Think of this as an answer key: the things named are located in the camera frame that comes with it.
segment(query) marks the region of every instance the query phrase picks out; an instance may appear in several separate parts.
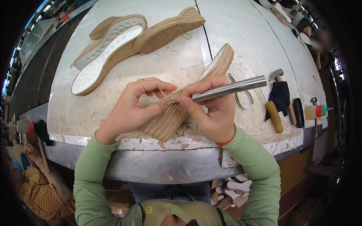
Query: green ribbed shirt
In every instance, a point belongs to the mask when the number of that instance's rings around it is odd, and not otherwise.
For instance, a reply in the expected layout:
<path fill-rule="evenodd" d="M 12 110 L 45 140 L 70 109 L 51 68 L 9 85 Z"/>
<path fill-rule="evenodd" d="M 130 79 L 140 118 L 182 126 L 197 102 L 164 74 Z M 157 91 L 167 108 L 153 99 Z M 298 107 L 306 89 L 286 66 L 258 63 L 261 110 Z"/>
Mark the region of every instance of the green ribbed shirt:
<path fill-rule="evenodd" d="M 111 153 L 118 147 L 119 142 L 103 145 L 93 135 L 78 158 L 73 192 L 76 200 L 75 218 L 79 226 L 142 225 L 139 205 L 134 205 L 123 219 L 113 217 L 102 186 Z M 232 154 L 252 180 L 242 218 L 233 219 L 222 211 L 225 223 L 228 226 L 277 225 L 281 183 L 279 166 L 274 157 L 240 128 L 237 128 L 234 139 L 223 148 Z"/>

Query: colorful bracelet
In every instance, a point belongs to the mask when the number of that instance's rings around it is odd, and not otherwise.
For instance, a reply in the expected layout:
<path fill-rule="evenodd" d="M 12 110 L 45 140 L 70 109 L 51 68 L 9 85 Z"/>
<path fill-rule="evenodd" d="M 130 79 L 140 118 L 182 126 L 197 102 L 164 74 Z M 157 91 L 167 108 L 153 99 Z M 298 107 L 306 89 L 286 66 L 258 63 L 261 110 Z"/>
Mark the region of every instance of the colorful bracelet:
<path fill-rule="evenodd" d="M 230 143 L 232 141 L 232 139 L 234 139 L 235 137 L 235 134 L 236 134 L 236 126 L 234 124 L 234 135 L 232 135 L 232 137 L 230 138 L 230 140 L 228 140 L 226 143 L 223 143 L 223 144 L 220 144 L 220 143 L 217 143 L 219 147 L 222 147 L 223 145 L 226 145 L 228 143 Z"/>

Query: fingernail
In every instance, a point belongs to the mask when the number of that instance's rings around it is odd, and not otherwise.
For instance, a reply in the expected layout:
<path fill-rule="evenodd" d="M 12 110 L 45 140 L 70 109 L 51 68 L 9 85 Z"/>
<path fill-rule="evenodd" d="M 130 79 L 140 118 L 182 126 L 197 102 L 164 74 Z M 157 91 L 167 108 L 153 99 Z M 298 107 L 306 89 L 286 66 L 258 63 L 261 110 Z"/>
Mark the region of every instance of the fingernail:
<path fill-rule="evenodd" d="M 187 100 L 186 97 L 182 98 L 181 100 L 179 100 L 180 106 L 187 108 L 190 105 L 189 100 Z"/>

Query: plastic bottle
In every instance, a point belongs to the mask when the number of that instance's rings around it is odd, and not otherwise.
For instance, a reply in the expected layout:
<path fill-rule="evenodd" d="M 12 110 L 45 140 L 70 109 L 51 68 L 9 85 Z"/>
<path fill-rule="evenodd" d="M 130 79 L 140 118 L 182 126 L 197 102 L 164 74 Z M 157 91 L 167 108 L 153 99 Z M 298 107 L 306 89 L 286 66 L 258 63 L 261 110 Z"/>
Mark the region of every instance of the plastic bottle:
<path fill-rule="evenodd" d="M 327 111 L 333 109 L 332 107 L 326 107 L 326 105 L 309 105 L 305 109 L 306 118 L 313 120 L 318 117 L 322 117 L 327 114 Z"/>

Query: green cap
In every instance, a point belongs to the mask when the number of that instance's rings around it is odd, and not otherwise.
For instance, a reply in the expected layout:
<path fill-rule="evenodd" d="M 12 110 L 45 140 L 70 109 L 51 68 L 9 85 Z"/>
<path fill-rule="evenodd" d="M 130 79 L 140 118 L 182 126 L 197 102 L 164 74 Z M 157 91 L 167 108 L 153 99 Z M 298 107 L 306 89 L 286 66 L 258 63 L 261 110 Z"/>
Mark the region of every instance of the green cap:
<path fill-rule="evenodd" d="M 326 115 L 327 111 L 333 109 L 332 107 L 327 107 L 326 105 L 322 105 L 322 115 Z"/>

